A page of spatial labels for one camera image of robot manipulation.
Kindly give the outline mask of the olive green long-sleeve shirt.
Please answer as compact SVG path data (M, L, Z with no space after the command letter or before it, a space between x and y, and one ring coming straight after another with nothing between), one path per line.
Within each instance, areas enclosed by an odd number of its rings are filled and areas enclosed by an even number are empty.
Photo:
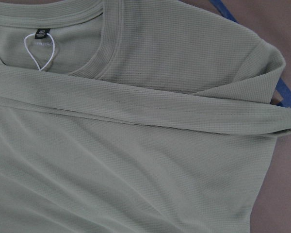
M178 0L0 2L0 233L250 232L284 68Z

